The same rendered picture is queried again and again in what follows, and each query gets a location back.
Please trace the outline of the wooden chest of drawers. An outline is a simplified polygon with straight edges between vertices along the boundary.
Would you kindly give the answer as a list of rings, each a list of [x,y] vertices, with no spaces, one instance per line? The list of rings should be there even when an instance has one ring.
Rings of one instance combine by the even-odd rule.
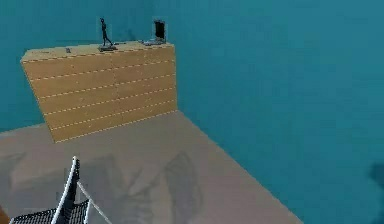
[[[30,49],[21,65],[54,142],[177,110],[175,46]]]

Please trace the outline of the black figure statue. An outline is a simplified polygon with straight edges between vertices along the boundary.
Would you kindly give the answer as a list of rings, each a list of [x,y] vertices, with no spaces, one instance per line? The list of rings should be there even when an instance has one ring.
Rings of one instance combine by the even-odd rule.
[[[114,45],[114,43],[108,38],[108,35],[107,35],[107,25],[105,23],[104,18],[100,18],[100,23],[101,23],[101,31],[102,31],[103,44],[99,46],[99,48],[98,48],[99,51],[103,52],[103,51],[117,50],[117,48]]]

